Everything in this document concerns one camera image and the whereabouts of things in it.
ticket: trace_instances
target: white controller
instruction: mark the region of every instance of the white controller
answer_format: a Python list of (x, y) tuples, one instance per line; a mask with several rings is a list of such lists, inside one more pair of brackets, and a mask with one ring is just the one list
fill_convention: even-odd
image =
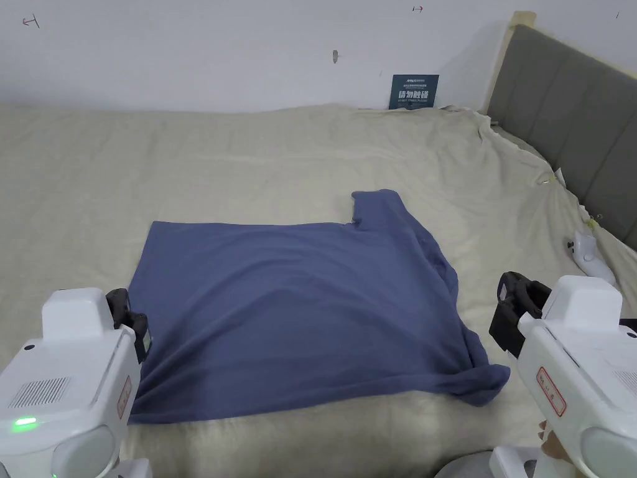
[(568, 243), (568, 249), (573, 255), (573, 260), (589, 277), (599, 277), (611, 286), (615, 285), (615, 275), (610, 267), (600, 259), (597, 251), (597, 239), (593, 236), (575, 231), (575, 241)]

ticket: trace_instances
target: t-shirt sleeve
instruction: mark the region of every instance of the t-shirt sleeve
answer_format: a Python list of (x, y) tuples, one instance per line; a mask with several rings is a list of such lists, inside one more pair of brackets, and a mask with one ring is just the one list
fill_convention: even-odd
[(431, 233), (412, 216), (396, 191), (357, 191), (352, 193), (354, 214), (352, 220), (358, 230), (374, 231), (389, 228), (392, 231), (409, 229), (418, 239), (425, 258), (444, 281), (449, 293), (458, 299), (458, 276), (440, 250)]

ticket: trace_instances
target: blue t-shirt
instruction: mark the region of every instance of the blue t-shirt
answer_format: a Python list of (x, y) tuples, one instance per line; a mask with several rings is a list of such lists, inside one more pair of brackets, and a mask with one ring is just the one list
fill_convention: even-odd
[(498, 394), (510, 371), (460, 320), (435, 239), (396, 192), (352, 197), (350, 224), (152, 224), (129, 288), (154, 341), (131, 422)]

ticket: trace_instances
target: wall mark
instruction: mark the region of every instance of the wall mark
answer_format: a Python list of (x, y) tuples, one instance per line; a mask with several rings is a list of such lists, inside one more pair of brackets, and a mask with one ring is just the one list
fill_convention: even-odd
[(38, 26), (38, 30), (39, 30), (39, 23), (38, 23), (38, 21), (36, 20), (36, 14), (35, 14), (35, 13), (32, 13), (31, 15), (33, 15), (33, 19), (31, 19), (31, 20), (27, 20), (26, 18), (23, 18), (23, 19), (22, 19), (22, 25), (26, 25), (26, 26), (28, 27), (28, 26), (29, 26), (29, 24), (30, 24), (31, 22), (35, 22), (35, 23), (36, 23), (36, 25)]

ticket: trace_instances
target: small sign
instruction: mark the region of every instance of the small sign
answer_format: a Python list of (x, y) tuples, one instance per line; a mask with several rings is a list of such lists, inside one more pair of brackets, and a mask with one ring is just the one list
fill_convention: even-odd
[(117, 414), (120, 416), (120, 420), (124, 416), (124, 412), (126, 411), (126, 405), (128, 404), (128, 399), (131, 397), (132, 392), (132, 383), (131, 376), (126, 377), (126, 383), (124, 384), (124, 388), (122, 389), (122, 393), (120, 393), (120, 399), (117, 400)]
[(555, 410), (555, 413), (558, 417), (562, 417), (564, 412), (566, 411), (566, 400), (559, 392), (551, 377), (548, 376), (548, 373), (544, 367), (540, 367), (537, 375), (538, 384), (542, 387), (542, 391), (544, 395), (547, 396), (551, 406)]
[(389, 109), (433, 108), (439, 75), (394, 75)]

